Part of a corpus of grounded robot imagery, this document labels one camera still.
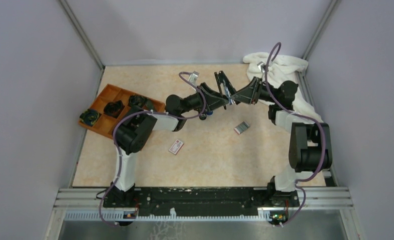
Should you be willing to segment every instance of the floor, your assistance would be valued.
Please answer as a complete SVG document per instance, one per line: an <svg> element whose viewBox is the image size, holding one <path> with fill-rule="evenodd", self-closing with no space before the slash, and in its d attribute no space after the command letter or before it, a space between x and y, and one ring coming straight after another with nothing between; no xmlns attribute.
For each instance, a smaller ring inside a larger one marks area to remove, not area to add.
<svg viewBox="0 0 394 240"><path fill-rule="evenodd" d="M217 90L213 73L224 71L236 89L246 86L246 64L146 65L106 67L100 91L106 84L164 102L168 95L186 97L195 91L178 77L197 71L197 84ZM188 120L178 132L154 131L138 154L136 186L240 187L266 186L288 164L289 133L267 117L268 106L233 105L217 109L206 120ZM234 131L241 122L251 127ZM176 139L184 142L177 155L168 152ZM88 131L73 186L103 187L113 180L116 151L113 141ZM322 173L303 186L324 186Z"/></svg>

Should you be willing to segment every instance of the table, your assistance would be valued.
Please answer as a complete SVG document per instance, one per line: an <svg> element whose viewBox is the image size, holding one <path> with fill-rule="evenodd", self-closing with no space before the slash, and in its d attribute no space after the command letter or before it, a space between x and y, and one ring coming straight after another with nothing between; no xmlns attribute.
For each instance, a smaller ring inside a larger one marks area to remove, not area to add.
<svg viewBox="0 0 394 240"><path fill-rule="evenodd" d="M197 71L197 84L217 91L213 73L224 71L236 89L246 86L246 64L108 66L101 82L165 101L168 95L186 97L195 91L178 77ZM136 186L251 187L266 186L288 164L289 133L268 119L268 106L227 106L206 120L188 120L178 132L154 131L138 153ZM234 127L251 127L238 135ZM184 142L177 155L168 152L176 139ZM113 180L116 150L113 141L88 131L79 158L74 187L103 187ZM303 186L325 186L322 173Z"/></svg>

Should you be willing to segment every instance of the wooden table surface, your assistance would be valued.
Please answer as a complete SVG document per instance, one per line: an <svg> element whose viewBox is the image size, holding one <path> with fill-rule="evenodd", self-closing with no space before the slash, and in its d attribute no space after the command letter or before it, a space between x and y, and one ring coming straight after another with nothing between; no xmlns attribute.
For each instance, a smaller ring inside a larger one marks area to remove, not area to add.
<svg viewBox="0 0 394 240"><path fill-rule="evenodd" d="M217 90L213 73L224 71L236 89L248 84L246 64L146 65L106 67L100 91L106 84L164 102L176 94L195 91L178 77L197 71L197 84ZM233 105L217 109L206 120L187 120L178 132L154 131L138 153L136 186L141 187L251 187L266 186L288 164L289 133L268 119L268 106ZM238 135L234 127L247 121L251 127ZM168 152L179 139L185 144L177 155ZM88 131L73 186L102 187L113 180L116 150L111 139ZM324 186L318 174L304 186Z"/></svg>

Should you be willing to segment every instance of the white cloth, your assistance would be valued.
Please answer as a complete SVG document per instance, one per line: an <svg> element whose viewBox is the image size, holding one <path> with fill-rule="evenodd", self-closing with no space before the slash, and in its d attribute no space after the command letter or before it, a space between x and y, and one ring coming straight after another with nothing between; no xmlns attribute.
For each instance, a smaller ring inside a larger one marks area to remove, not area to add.
<svg viewBox="0 0 394 240"><path fill-rule="evenodd" d="M259 62L266 63L267 58L269 56L268 52L258 52L251 53L246 55L242 60L244 63L249 64L247 69L247 77L251 81L253 77L262 77L262 72L260 71L257 64ZM294 56L286 56L286 55L278 55L273 62L269 63L269 72L268 82L274 87L278 88L281 84L290 80L296 82L294 72L302 72L306 70L309 62L298 57ZM271 105L273 103L266 102L260 100L259 102L264 103L266 105ZM312 117L320 122L322 122L322 118L319 114L317 114L312 105L310 105L306 100L304 100L303 95L301 94L300 88L297 89L297 93L295 94L295 100L293 101L294 111Z"/></svg>

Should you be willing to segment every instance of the wooden box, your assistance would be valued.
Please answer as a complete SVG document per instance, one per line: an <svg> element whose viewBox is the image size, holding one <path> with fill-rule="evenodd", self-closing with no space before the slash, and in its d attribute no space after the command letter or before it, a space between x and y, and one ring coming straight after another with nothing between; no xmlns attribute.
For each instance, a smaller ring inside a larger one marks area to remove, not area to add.
<svg viewBox="0 0 394 240"><path fill-rule="evenodd" d="M94 131L100 135L113 139L114 127L120 122L121 119L123 119L126 113L130 110L130 107L128 106L129 97L133 95L143 96L138 93L120 88L118 86L107 84L105 88L102 90L102 92L94 100L92 105L89 107L90 109L99 112L101 116L98 118L98 120L93 126L89 126L81 122L80 120L79 120L79 125L91 131ZM166 105L163 102L157 101L149 97L146 98L151 100L157 112L164 112L164 107ZM121 111L120 115L117 118L114 118L104 114L104 107L108 103L116 102L118 100L121 100L123 105L125 106L124 109Z"/></svg>

